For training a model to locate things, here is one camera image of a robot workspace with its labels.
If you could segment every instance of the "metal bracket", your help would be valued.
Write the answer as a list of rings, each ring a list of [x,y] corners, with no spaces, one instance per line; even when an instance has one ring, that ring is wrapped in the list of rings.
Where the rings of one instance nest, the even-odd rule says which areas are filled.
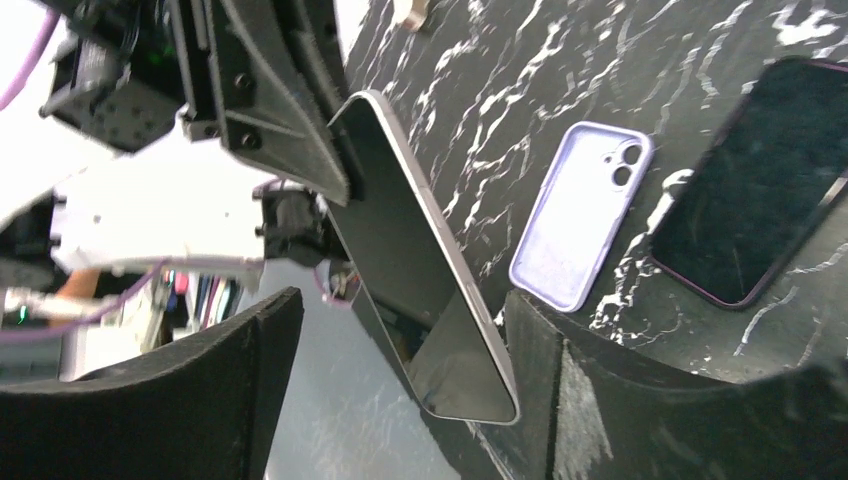
[[[328,93],[331,76],[321,53],[299,48],[317,44],[308,18],[296,15],[306,11],[305,4],[204,0],[204,5],[224,148],[243,163],[346,205],[348,175],[326,127],[341,99]]]
[[[194,120],[188,116],[181,118],[183,136],[190,142],[209,140],[218,137],[218,122],[215,120]]]

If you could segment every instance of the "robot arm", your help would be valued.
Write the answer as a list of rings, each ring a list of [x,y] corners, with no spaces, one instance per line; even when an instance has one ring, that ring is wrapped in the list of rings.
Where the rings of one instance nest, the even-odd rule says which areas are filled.
[[[332,0],[38,1],[72,32],[40,115],[142,154],[89,169],[11,212],[0,232],[0,284],[49,283],[51,252],[66,270],[207,262],[248,286],[265,258],[312,265],[344,255],[315,195],[251,198],[256,183],[234,180],[233,162],[229,170],[208,162],[211,142],[146,154],[168,143],[187,105],[179,121],[190,141],[219,138],[230,157],[345,204],[344,136],[326,127],[345,85]],[[184,161],[199,157],[202,165]]]

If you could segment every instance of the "phone frame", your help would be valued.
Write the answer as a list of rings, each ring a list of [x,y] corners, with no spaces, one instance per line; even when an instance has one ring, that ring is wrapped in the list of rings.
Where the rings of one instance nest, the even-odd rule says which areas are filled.
[[[802,63],[806,63],[808,65],[812,65],[812,66],[815,66],[815,67],[818,67],[818,68],[827,68],[827,69],[830,69],[830,70],[838,70],[838,71],[845,72],[846,74],[848,74],[848,65],[842,65],[842,64],[832,62],[832,61],[828,61],[828,60],[812,59],[812,58],[794,56],[793,55],[793,56],[781,58],[781,59],[775,61],[774,63],[768,65],[766,68],[764,68],[762,70],[762,72],[760,73],[760,76],[758,77],[758,82],[759,82],[759,79],[762,78],[766,74],[766,72],[768,72],[770,69],[776,68],[778,65],[781,65],[781,64],[784,64],[784,63],[789,63],[789,62],[802,62]],[[698,161],[698,163],[693,168],[694,173],[691,175],[689,180],[686,182],[686,184],[681,189],[681,192],[678,195],[678,198],[682,198],[683,196],[685,196],[686,194],[689,193],[689,191],[692,187],[692,184],[703,173],[704,169],[706,168],[706,166],[709,164],[709,162],[711,160],[711,157],[708,156],[707,153],[711,152],[716,147],[720,146],[724,142],[724,140],[727,138],[727,136],[730,134],[734,125],[736,125],[739,118],[745,113],[746,109],[748,108],[748,105],[751,102],[751,94],[753,93],[753,91],[754,90],[752,89],[751,92],[745,94],[745,96],[739,101],[739,104],[736,106],[733,113],[731,113],[731,115],[728,117],[728,119],[725,120],[725,122],[719,128],[718,132],[716,133],[715,138],[713,139],[713,141],[710,144],[709,148],[707,149],[706,153],[704,153],[701,156],[701,159]],[[712,295],[708,291],[706,291],[703,288],[701,288],[700,286],[696,285],[694,282],[690,281],[688,278],[686,278],[682,274],[678,273],[676,270],[672,269],[671,267],[669,267],[666,264],[664,264],[663,262],[661,262],[659,259],[656,258],[656,256],[654,256],[653,239],[657,235],[662,233],[662,230],[665,227],[665,225],[667,224],[668,218],[671,216],[671,213],[674,212],[676,208],[680,208],[680,203],[676,200],[671,205],[669,210],[665,213],[665,215],[663,215],[662,219],[660,220],[659,224],[657,225],[656,230],[654,231],[654,234],[651,237],[651,242],[649,243],[648,260],[650,262],[652,262],[654,265],[656,265],[664,273],[667,273],[672,278],[674,278],[675,280],[677,280],[678,282],[683,284],[685,287],[687,287],[689,290],[695,292],[700,297],[706,299],[710,303],[712,303],[712,304],[714,304],[714,305],[716,305],[720,308],[726,309],[726,310],[742,310],[742,309],[745,309],[745,308],[751,306],[757,300],[759,300],[760,296],[765,292],[765,290],[769,286],[771,286],[774,283],[775,280],[777,280],[779,273],[782,272],[786,268],[786,266],[789,264],[789,262],[792,260],[792,258],[795,257],[795,255],[804,246],[806,241],[809,240],[810,237],[816,232],[816,230],[819,228],[819,226],[821,225],[821,222],[824,220],[826,215],[830,211],[832,211],[832,209],[835,207],[835,205],[839,202],[839,199],[842,196],[841,194],[844,193],[844,191],[845,191],[846,184],[848,184],[848,170],[845,170],[836,180],[834,180],[833,185],[831,186],[830,190],[827,192],[826,196],[831,197],[831,200],[828,203],[826,203],[825,205],[822,205],[820,203],[819,206],[810,213],[810,218],[813,220],[812,222],[810,222],[810,225],[805,229],[805,231],[801,235],[799,235],[794,241],[792,241],[789,244],[789,246],[784,250],[784,252],[782,254],[780,254],[777,258],[775,258],[775,260],[772,262],[769,269],[766,271],[766,273],[762,277],[760,277],[759,281],[757,281],[757,283],[754,285],[754,287],[751,289],[751,291],[745,296],[745,298],[743,298],[741,301],[739,301],[737,303],[727,303],[727,302],[724,302],[723,300],[719,299],[718,297],[715,297],[714,295]]]
[[[377,90],[363,90],[356,92],[352,94],[344,103],[344,105],[339,109],[339,111],[330,121],[330,125],[334,125],[336,122],[338,122],[353,103],[360,101],[365,101],[368,103],[371,110],[374,112],[374,115],[377,118],[380,127],[386,134],[388,143],[392,149],[392,152],[394,153],[395,157],[399,162],[404,177],[408,182],[408,186],[412,190],[415,199],[418,203],[418,206],[421,208],[422,214],[424,215],[428,223],[429,229],[433,233],[433,237],[438,243],[439,249],[441,250],[446,262],[448,263],[451,269],[451,273],[456,281],[457,289],[461,294],[463,300],[465,301],[465,304],[468,307],[471,316],[474,319],[477,330],[480,333],[483,343],[486,346],[486,350],[489,356],[491,357],[492,363],[494,364],[497,370],[498,376],[500,377],[500,380],[503,383],[505,391],[509,395],[515,414],[513,418],[509,419],[508,421],[480,420],[439,415],[434,413],[432,410],[425,408],[425,406],[421,403],[421,399],[418,397],[418,395],[414,394],[414,389],[411,388],[409,374],[406,371],[406,368],[401,366],[400,370],[404,373],[403,381],[408,386],[410,386],[409,390],[413,392],[412,397],[415,399],[416,403],[418,403],[418,405],[422,408],[422,410],[426,411],[428,414],[434,417],[449,420],[474,421],[477,423],[489,423],[495,425],[514,425],[521,418],[521,407],[519,404],[518,389],[509,352],[507,351],[506,345],[504,344],[502,338],[500,337],[500,334],[498,333],[492,315],[489,312],[485,301],[483,300],[483,296],[480,293],[479,288],[477,287],[477,282],[474,278],[474,275],[471,273],[471,270],[468,267],[468,263],[465,261],[465,257],[462,255],[462,251],[459,249],[459,245],[456,243],[456,238],[454,237],[452,230],[450,229],[447,224],[447,221],[444,218],[442,209],[441,207],[439,207],[439,204],[436,202],[436,199],[433,196],[432,190],[430,189],[429,177],[424,173],[424,170],[421,168],[420,164],[418,163],[418,160],[415,158],[415,154],[413,153],[412,148],[409,146],[406,140],[406,135],[400,126],[400,122],[392,111],[388,99],[386,99],[385,96]],[[335,227],[336,220],[333,218],[332,207],[330,209],[330,218]],[[348,246],[345,242],[344,235],[344,232],[339,232],[339,239],[342,245],[344,245],[345,250],[348,251]],[[356,264],[356,258],[351,258],[350,260],[354,263],[354,265]],[[359,297],[365,294],[370,309],[373,311],[373,314],[377,317],[380,323],[380,329],[382,330],[384,338],[389,340],[389,332],[388,330],[386,330],[385,324],[380,318],[377,306],[374,303],[374,299],[368,290],[367,282],[367,278],[361,278],[360,291],[357,294],[357,299],[354,300],[354,310],[357,310],[356,304],[362,301],[362,299]],[[398,365],[401,365],[401,358],[397,352],[397,349],[394,346],[392,346],[392,352],[394,353],[394,357]]]

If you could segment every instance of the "black smartphone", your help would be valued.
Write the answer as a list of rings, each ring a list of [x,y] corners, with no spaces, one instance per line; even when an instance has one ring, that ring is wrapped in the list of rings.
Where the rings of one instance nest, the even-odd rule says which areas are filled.
[[[651,257],[718,306],[756,301],[824,220],[848,172],[848,66],[782,59],[719,131]]]

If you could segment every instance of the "table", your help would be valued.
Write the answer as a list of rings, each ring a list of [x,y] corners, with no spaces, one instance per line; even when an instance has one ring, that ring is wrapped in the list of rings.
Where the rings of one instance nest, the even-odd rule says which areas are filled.
[[[352,90],[391,101],[492,311],[565,130],[649,133],[657,151],[586,306],[568,316],[671,366],[745,382],[848,352],[848,204],[762,300],[720,310],[646,261],[658,220],[767,63],[848,58],[848,1],[434,1],[421,33],[372,0]]]

